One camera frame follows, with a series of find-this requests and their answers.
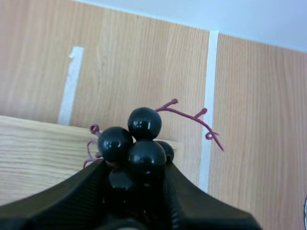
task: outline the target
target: white tape strip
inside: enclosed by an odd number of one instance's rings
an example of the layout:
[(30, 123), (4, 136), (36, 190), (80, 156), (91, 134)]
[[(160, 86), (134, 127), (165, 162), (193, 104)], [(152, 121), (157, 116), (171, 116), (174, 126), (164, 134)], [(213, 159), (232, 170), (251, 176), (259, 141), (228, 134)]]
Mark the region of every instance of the white tape strip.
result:
[(64, 87), (62, 103), (59, 110), (58, 124), (69, 125), (71, 122), (71, 114), (73, 109), (73, 102), (78, 85), (79, 73), (82, 64), (84, 48), (74, 46), (69, 57), (72, 61), (69, 64), (68, 74)]
[[(215, 67), (216, 67), (216, 55), (217, 55), (217, 43), (219, 32), (210, 31), (209, 44), (208, 44), (208, 56), (207, 56), (207, 75), (206, 75), (206, 87), (205, 87), (205, 105), (208, 112), (204, 115), (203, 121), (210, 127), (213, 125), (213, 110), (214, 110), (214, 86), (215, 86)], [(199, 188), (208, 192), (209, 185), (209, 170), (210, 170), (210, 154), (212, 140), (207, 140), (205, 135), (207, 129), (204, 127), (202, 130), (202, 147), (201, 147), (201, 164), (200, 164), (200, 179)]]

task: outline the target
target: black ball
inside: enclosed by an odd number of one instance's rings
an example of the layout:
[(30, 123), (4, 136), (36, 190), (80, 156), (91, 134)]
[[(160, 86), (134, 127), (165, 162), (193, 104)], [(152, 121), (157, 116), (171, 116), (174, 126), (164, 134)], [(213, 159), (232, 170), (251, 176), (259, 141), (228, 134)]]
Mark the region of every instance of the black ball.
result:
[(108, 162), (126, 161), (132, 144), (131, 134), (121, 127), (107, 128), (98, 138), (98, 150)]
[(128, 165), (141, 178), (156, 179), (163, 174), (166, 154), (152, 140), (138, 140), (128, 153)]
[(174, 159), (174, 150), (173, 148), (166, 143), (165, 141), (157, 140), (156, 141), (164, 149), (168, 161), (173, 161)]
[(125, 169), (114, 169), (108, 176), (104, 200), (110, 209), (119, 211), (135, 209), (138, 206), (142, 184)]
[(128, 119), (128, 129), (135, 139), (154, 139), (161, 130), (160, 115), (150, 108), (134, 110)]

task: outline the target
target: wooden board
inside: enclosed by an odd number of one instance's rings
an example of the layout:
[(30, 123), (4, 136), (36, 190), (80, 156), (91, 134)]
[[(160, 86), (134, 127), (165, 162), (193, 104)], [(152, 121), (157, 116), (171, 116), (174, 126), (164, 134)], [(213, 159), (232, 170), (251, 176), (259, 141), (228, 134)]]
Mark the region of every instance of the wooden board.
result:
[[(41, 192), (77, 173), (97, 139), (88, 129), (0, 116), (0, 205)], [(183, 168), (183, 144), (166, 141)], [(97, 152), (95, 144), (90, 146)]]
[(303, 230), (307, 54), (220, 35), (209, 193), (266, 230)]
[[(73, 46), (84, 47), (71, 125), (127, 127), (131, 111), (203, 108), (209, 32), (70, 0), (0, 1), (0, 115), (55, 123)], [(199, 179), (202, 127), (161, 113), (159, 138), (185, 143)]]

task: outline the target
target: wood grain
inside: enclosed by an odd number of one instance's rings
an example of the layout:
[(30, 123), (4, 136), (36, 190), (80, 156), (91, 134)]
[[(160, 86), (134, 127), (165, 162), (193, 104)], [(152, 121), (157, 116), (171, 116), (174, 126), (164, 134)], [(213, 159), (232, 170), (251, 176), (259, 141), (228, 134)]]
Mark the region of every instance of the wood grain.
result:
[[(188, 114), (203, 108), (207, 31), (102, 8), (91, 17), (100, 25), (85, 48), (72, 125), (127, 127), (135, 108), (155, 109), (173, 98), (179, 100), (174, 108)], [(159, 138), (185, 143), (183, 173), (198, 184), (202, 126), (161, 116)]]
[[(73, 46), (73, 126), (126, 127), (133, 109), (173, 98), (189, 114), (204, 105), (207, 31), (70, 0), (2, 0), (0, 25), (0, 115), (55, 123)], [(161, 116), (159, 138), (186, 144), (183, 173), (198, 184), (202, 127)]]
[(220, 35), (209, 193), (266, 230), (303, 230), (307, 54)]
[[(96, 139), (88, 129), (0, 116), (0, 205), (50, 188), (77, 173)], [(167, 141), (182, 169), (182, 143)], [(95, 145), (91, 152), (97, 152)]]

